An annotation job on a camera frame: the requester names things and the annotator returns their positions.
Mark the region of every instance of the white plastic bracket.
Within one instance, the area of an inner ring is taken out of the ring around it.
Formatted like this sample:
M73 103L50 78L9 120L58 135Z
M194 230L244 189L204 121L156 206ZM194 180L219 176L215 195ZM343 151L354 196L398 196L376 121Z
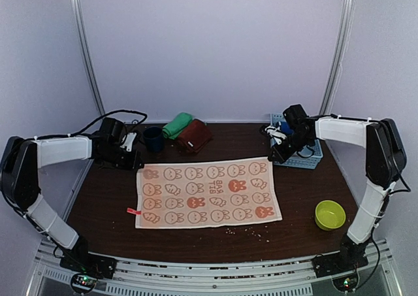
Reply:
M126 149L126 151L131 152L132 146L135 138L137 137L136 133L128 133L124 138L124 143L121 145L121 148Z

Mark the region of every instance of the metal frame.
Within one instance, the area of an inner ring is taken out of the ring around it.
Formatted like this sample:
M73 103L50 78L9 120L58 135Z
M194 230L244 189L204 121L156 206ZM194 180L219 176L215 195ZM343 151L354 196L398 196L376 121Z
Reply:
M334 59L332 60L331 70L328 77L327 88L325 89L324 98L322 101L319 114L328 114L334 102L336 88L342 73L342 58L348 46L349 32L353 20L354 0L344 0L340 30L338 32L337 44L334 52Z
M84 61L84 67L86 68L87 77L89 80L91 92L96 105L97 111L100 115L105 113L105 106L100 96L99 87L97 86L96 76L93 70L93 64L91 62L91 56L89 52L89 46L87 43L86 29L84 27L82 8L80 0L71 0L72 10L74 11L74 17L76 19L76 25L78 30L78 36L80 39L81 51Z
M402 296L396 279L396 265L385 240L378 243L381 266L392 296ZM54 245L42 241L35 258L27 296L37 296L42 278L69 283L72 272L59 267L53 256ZM369 265L376 264L374 245L366 249ZM95 291L106 295L312 295L311 284L331 280L316 278L311 259L314 256L248 263L164 263L119 258L114 278L100 280Z

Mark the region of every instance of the bunny face print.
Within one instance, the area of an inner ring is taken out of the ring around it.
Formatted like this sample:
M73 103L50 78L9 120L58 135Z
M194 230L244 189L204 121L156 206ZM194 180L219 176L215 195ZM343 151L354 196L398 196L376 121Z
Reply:
M203 172L203 170L198 168L198 167L188 167L184 171L184 176L188 180L195 180L196 178L202 178L203 177L202 172Z
M230 177L234 178L240 175L245 175L245 169L246 166L245 165L237 165L237 164L232 164L228 166L227 169L227 173Z
M165 207L167 209L183 208L183 199L168 198L165 201Z
M212 165L206 170L206 174L208 175L209 178L214 179L217 177L225 176L225 173L223 172L224 170L225 170L224 167L216 167Z
M255 209L255 215L260 219L267 218L268 216L274 215L272 206L258 206Z
M181 223L184 221L183 216L182 213L169 212L165 215L165 221L167 224Z
M188 193L189 195L196 195L197 193L202 193L204 192L203 190L203 184L201 183L188 183L185 187L185 192Z
M164 178L166 180L178 180L182 177L182 170L173 169L172 167L167 167L164 170Z
M243 203L249 203L247 195L232 195L231 196L231 203L234 206L240 206Z
M270 201L270 194L269 193L254 193L252 198L255 203L267 203Z
M233 193L236 193L240 190L247 189L246 187L246 181L245 180L231 180L228 184L229 190L231 190Z
M205 222L207 217L205 212L192 211L187 215L187 219L190 223L196 224L199 222Z
M152 210L154 208L156 209L161 208L161 200L147 198L144 200L142 207L146 210Z
M161 185L153 185L150 183L144 184L142 193L145 196L161 195Z
M260 173L267 172L267 164L264 162L253 162L248 167L248 172L252 175L258 175Z
M242 221L245 219L250 219L252 218L252 214L251 214L251 209L235 209L233 211L233 217L234 219L236 219L237 221Z
M152 180L153 178L159 178L158 171L155 171L155 170L144 170L142 172L142 174L144 175L144 178L146 180Z
M222 220L229 220L228 210L213 210L210 214L210 218L213 222L219 223Z
M196 209L196 208L198 208L200 206L204 206L204 205L205 205L205 203L204 203L204 198L203 197L201 197L201 198L190 197L187 200L187 206L189 208L192 208L192 209Z

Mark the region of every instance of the dark blue cup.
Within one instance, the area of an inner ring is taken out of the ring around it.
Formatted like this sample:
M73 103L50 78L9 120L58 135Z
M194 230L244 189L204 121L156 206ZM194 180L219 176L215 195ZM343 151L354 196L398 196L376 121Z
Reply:
M149 152L160 152L164 149L163 130L157 126L151 126L142 132L146 149Z

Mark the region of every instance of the wooden table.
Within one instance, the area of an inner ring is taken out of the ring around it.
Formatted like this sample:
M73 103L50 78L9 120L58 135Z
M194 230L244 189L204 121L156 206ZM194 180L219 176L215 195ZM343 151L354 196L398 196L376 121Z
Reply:
M149 154L146 163L221 161L266 156L268 139L260 124L210 124L211 141L195 156L180 155L166 141L160 154ZM92 166L70 213L68 223L89 241L92 252L182 263L223 263L287 259L339 249L357 211L357 205L334 158L322 142L324 158L315 170L274 167L274 184L283 220L239 227L207 229L135 229L135 171ZM347 214L339 230L322 231L314 222L315 206L324 199L339 202Z

